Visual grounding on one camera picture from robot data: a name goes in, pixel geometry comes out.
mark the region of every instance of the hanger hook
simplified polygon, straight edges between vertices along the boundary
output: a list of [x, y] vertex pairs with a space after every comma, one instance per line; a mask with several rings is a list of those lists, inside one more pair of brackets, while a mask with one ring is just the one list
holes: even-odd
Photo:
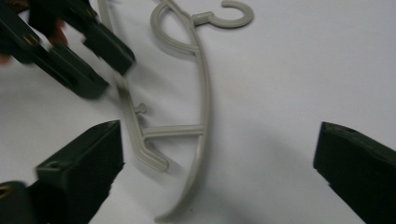
[[192, 21], [195, 26], [210, 23], [219, 28], [237, 28], [249, 24], [254, 17], [253, 10], [250, 6], [237, 1], [222, 1], [222, 7], [234, 7], [241, 10], [244, 16], [238, 20], [224, 20], [215, 16], [211, 11], [192, 15]]

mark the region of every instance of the gray plastic hanger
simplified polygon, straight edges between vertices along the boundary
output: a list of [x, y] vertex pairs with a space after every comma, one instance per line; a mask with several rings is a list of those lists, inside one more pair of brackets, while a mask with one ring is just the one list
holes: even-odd
[[[108, 16], [106, 0], [98, 0], [98, 3], [102, 22], [109, 30], [111, 30], [111, 22]], [[192, 53], [196, 58], [201, 76], [202, 99], [201, 119], [198, 124], [151, 127], [142, 129], [137, 120], [137, 114], [145, 113], [146, 107], [144, 105], [139, 105], [137, 107], [134, 106], [131, 94], [128, 90], [126, 79], [121, 75], [115, 74], [121, 106], [134, 154], [140, 161], [159, 172], [165, 172], [169, 167], [169, 162], [158, 152], [147, 149], [146, 142], [153, 138], [180, 136], [196, 136], [198, 138], [194, 160], [192, 162], [190, 174], [186, 181], [183, 192], [181, 193], [177, 204], [175, 204], [167, 213], [155, 218], [155, 221], [158, 223], [171, 222], [185, 209], [187, 209], [189, 202], [194, 196], [193, 189], [196, 187], [197, 177], [200, 174], [205, 154], [207, 128], [210, 121], [209, 111], [211, 108], [210, 78], [205, 52], [201, 41], [196, 34], [195, 27], [210, 23], [219, 28], [237, 28], [249, 24], [254, 17], [253, 10], [246, 4], [236, 1], [223, 1], [221, 5], [223, 7], [235, 7], [241, 10], [244, 13], [244, 16], [238, 20], [224, 20], [216, 17], [214, 13], [210, 11], [190, 16], [187, 12], [180, 9], [180, 7], [173, 0], [163, 0], [158, 6], [154, 8], [150, 18], [151, 28], [156, 36], [158, 36], [162, 41], [174, 49], [185, 50], [187, 53]], [[182, 21], [185, 29], [189, 33], [191, 40], [190, 44], [175, 40], [163, 31], [160, 25], [160, 14], [162, 14], [163, 11], [169, 11], [165, 9], [171, 9]]]

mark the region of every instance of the white surface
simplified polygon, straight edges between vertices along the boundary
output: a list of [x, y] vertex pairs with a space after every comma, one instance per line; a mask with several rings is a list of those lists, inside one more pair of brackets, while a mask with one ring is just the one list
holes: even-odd
[[[220, 1], [177, 1], [190, 14], [240, 16]], [[245, 0], [248, 27], [198, 28], [214, 94], [202, 186], [178, 223], [363, 223], [312, 168], [322, 121], [342, 124], [396, 148], [394, 1]], [[155, 1], [112, 4], [117, 34], [138, 64], [128, 75], [149, 125], [197, 119], [193, 60], [155, 40]], [[176, 19], [171, 36], [186, 36]], [[71, 48], [111, 82], [110, 69], [67, 29]], [[33, 168], [91, 126], [122, 119], [115, 88], [86, 101], [32, 66], [0, 68], [0, 182], [35, 181]], [[192, 159], [193, 139], [156, 142], [173, 160], [157, 174], [132, 155], [92, 224], [153, 223], [174, 203]]]

